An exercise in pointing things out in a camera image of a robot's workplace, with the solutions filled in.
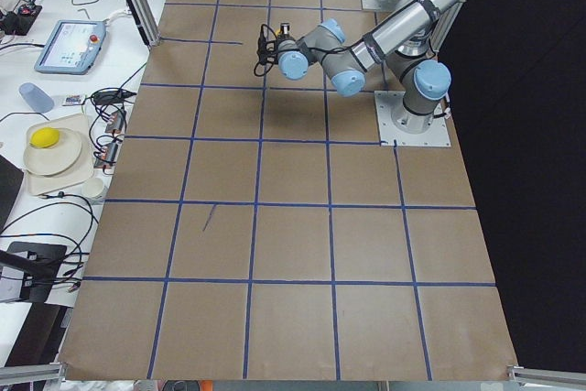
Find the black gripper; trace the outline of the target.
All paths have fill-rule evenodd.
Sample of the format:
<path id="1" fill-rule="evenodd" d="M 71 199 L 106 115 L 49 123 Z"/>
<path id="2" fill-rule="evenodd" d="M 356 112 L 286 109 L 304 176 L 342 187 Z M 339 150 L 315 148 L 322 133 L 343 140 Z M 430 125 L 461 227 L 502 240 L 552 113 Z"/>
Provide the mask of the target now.
<path id="1" fill-rule="evenodd" d="M 268 24 L 262 24 L 257 39 L 257 66 L 274 66 L 278 64 L 278 58 L 284 54 L 287 49 L 281 48 L 286 42 L 294 42 L 295 39 L 290 35 L 290 24 L 282 22 L 278 31 L 275 31 Z"/>

